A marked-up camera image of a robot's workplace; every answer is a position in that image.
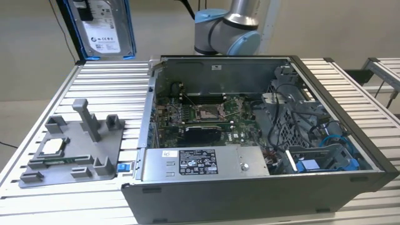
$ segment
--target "blue cable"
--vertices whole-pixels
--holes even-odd
[[[354,148],[353,148],[350,142],[348,141],[348,139],[345,139],[345,138],[344,138],[342,136],[340,136],[340,135],[329,135],[328,137],[325,137],[324,140],[320,142],[320,146],[318,146],[318,147],[322,147],[322,145],[324,145],[324,143],[326,142],[326,140],[329,140],[329,138],[333,138],[333,137],[340,138],[341,140],[345,141],[345,143],[348,144],[348,146],[349,146],[349,148],[350,148],[350,155],[352,155],[352,154],[354,153]]]

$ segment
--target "metal frame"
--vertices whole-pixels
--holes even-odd
[[[372,140],[384,156],[400,170],[400,122],[365,92],[336,63],[322,59],[301,60],[314,74],[350,119]],[[52,114],[62,113],[69,120],[77,115],[65,111],[73,98],[89,98],[96,114],[113,108],[128,120],[120,151],[120,161],[137,157],[137,138],[141,124],[142,103],[146,85],[146,62],[90,62],[76,66],[56,93],[40,119],[24,139],[16,154],[0,173],[0,224],[68,223],[136,224],[126,201],[118,190],[130,174],[118,173],[109,181],[66,184],[41,188],[20,189],[17,183],[21,166],[36,152],[42,135],[42,123]],[[364,193],[336,213],[273,217],[236,221],[249,225],[325,224],[373,225],[396,224],[400,221],[400,177],[377,192]]]
[[[368,58],[362,69],[370,70],[396,91],[400,91],[400,59]]]

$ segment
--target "motherboard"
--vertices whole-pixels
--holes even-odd
[[[264,146],[245,96],[164,97],[157,104],[161,148]]]

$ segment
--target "gray floor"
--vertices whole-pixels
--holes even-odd
[[[0,102],[0,141],[18,146],[29,132],[49,100]],[[14,148],[0,145],[0,171]]]

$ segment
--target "sticker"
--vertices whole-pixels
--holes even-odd
[[[180,150],[180,174],[218,174],[214,149]]]
[[[104,0],[89,1],[92,21],[82,21],[89,46],[100,53],[118,53],[120,42],[114,28],[110,5]]]
[[[177,157],[177,151],[162,151],[162,157]]]
[[[210,70],[221,70],[222,69],[222,65],[212,65],[210,66]]]

